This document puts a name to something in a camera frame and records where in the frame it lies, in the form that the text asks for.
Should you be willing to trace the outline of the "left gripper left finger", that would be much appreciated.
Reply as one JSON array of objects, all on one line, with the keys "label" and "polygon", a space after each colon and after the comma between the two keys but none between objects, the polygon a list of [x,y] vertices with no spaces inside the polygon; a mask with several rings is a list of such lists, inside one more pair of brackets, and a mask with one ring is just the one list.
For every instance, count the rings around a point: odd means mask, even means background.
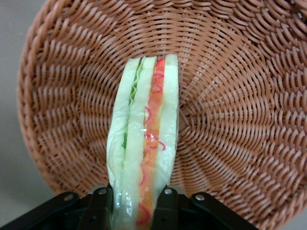
[{"label": "left gripper left finger", "polygon": [[113,191],[99,186],[83,198],[64,192],[2,226],[2,230],[109,230]]}]

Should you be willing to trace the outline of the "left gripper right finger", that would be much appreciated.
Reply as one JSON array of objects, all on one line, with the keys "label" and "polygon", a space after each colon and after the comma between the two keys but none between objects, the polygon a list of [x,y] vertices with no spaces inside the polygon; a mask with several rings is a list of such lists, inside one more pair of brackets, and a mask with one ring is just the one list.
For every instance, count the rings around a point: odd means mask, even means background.
[{"label": "left gripper right finger", "polygon": [[154,230],[256,230],[208,193],[187,197],[181,187],[165,187],[153,213]]}]

